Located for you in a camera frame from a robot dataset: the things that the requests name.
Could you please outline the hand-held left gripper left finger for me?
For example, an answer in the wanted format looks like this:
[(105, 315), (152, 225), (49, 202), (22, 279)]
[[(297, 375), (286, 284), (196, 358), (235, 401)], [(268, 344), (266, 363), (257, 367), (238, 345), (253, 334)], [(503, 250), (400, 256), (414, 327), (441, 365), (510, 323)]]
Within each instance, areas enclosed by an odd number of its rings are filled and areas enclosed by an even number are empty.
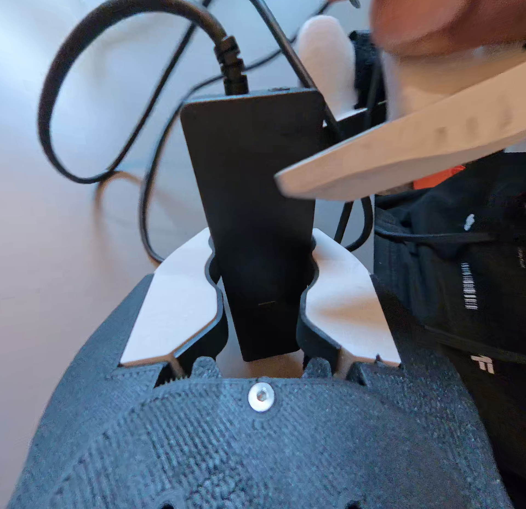
[(155, 270), (120, 366), (168, 363), (183, 377), (191, 374), (198, 358), (215, 360), (228, 341), (218, 280), (215, 250), (205, 228)]

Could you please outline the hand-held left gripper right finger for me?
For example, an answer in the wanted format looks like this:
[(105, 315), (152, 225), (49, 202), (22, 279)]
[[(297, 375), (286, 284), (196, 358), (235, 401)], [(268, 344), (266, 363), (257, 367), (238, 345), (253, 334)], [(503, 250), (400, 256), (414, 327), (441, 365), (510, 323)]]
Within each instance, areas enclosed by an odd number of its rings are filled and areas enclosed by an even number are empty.
[(399, 368), (402, 361), (371, 275), (345, 247), (312, 230), (312, 282), (300, 298), (296, 338), (304, 355), (346, 378), (354, 363)]

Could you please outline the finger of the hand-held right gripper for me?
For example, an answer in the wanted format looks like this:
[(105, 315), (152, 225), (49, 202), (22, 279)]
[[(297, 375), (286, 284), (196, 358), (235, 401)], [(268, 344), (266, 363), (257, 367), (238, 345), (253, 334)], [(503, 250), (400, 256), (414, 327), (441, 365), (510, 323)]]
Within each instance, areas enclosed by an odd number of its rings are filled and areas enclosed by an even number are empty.
[(525, 61), (349, 138), (275, 175), (288, 197), (353, 201), (525, 139)]

